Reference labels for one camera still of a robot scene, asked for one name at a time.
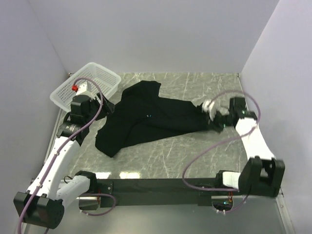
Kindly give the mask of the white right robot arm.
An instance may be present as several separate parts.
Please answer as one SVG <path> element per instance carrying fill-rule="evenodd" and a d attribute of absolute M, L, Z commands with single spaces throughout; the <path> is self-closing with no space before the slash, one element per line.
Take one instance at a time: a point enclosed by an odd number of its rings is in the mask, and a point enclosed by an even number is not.
<path fill-rule="evenodd" d="M 248 111 L 243 97 L 230 98 L 229 113 L 216 115 L 225 126 L 233 126 L 241 136 L 247 155 L 242 172 L 220 170 L 216 174 L 214 190 L 224 195 L 231 188 L 244 195 L 277 197 L 285 172 L 285 163 L 276 159 L 267 146 L 257 124 L 255 112 Z"/>

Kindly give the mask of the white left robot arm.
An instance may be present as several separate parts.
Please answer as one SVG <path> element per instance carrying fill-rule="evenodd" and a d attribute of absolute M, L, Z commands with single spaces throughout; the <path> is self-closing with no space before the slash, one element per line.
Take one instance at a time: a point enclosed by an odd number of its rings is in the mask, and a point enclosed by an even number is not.
<path fill-rule="evenodd" d="M 37 178 L 28 189 L 16 193 L 14 205 L 22 223 L 55 229 L 65 209 L 81 195 L 99 195 L 95 173 L 79 171 L 70 182 L 60 187 L 62 174 L 89 134 L 89 126 L 111 114 L 114 105 L 102 94 L 75 95 L 71 111 L 58 129 L 53 149 Z"/>

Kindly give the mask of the black t shirt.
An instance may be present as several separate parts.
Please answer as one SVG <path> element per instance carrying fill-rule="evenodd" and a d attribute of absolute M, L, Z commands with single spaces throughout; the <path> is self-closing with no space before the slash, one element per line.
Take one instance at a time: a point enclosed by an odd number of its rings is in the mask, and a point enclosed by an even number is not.
<path fill-rule="evenodd" d="M 95 147 L 114 157 L 129 146 L 215 129 L 201 106 L 160 97 L 160 87 L 156 81 L 140 81 L 125 89 L 114 112 L 98 130 Z"/>

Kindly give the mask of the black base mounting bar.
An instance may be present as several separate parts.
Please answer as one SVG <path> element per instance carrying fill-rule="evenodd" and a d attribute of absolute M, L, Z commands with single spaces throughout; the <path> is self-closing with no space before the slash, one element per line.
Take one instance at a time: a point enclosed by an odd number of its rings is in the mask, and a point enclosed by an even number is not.
<path fill-rule="evenodd" d="M 212 196 L 229 195 L 229 191 L 195 190 L 185 185 L 181 178 L 98 179 L 94 191 L 114 196 L 118 206 L 212 206 Z"/>

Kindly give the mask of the white plastic basket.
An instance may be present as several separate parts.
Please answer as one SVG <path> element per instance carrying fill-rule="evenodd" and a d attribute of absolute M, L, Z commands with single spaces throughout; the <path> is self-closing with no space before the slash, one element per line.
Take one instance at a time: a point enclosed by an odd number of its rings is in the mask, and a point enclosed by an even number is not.
<path fill-rule="evenodd" d="M 95 98 L 99 91 L 109 99 L 118 88 L 121 77 L 115 72 L 90 62 L 71 75 L 50 94 L 50 100 L 62 110 L 71 111 L 74 96 L 87 95 Z"/>

